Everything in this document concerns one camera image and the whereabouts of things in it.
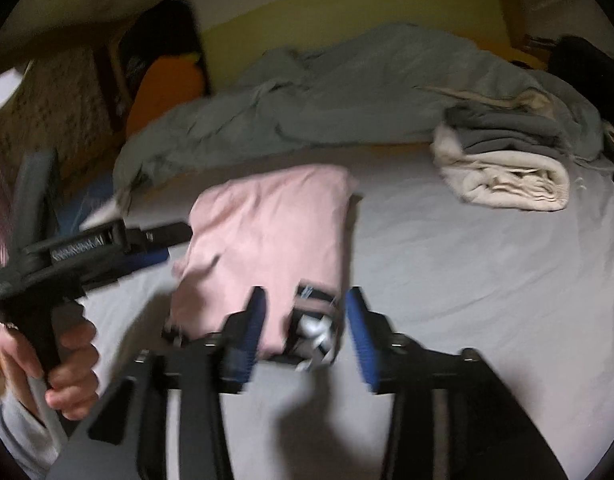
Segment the grey sleeve forearm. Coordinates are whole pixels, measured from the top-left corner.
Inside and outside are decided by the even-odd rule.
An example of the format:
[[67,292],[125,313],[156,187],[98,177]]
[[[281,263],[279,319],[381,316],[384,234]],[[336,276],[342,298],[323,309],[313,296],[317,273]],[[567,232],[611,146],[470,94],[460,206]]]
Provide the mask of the grey sleeve forearm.
[[0,397],[0,438],[8,452],[30,479],[45,479],[59,456],[46,426],[20,400],[35,399],[24,373],[12,380]]

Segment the person's left hand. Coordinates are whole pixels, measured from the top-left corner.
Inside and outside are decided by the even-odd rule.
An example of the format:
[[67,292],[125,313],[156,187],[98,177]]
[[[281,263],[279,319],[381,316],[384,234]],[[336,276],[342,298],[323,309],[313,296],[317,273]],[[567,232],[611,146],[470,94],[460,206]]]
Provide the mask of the person's left hand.
[[94,373],[94,365],[99,361],[99,352],[94,347],[96,335],[96,326],[90,321],[65,332],[61,344],[68,350],[68,358],[45,373],[26,338],[17,330],[0,325],[0,365],[7,390],[27,411],[39,417],[28,378],[47,378],[45,401],[49,408],[68,420],[84,419],[99,397],[99,379]]

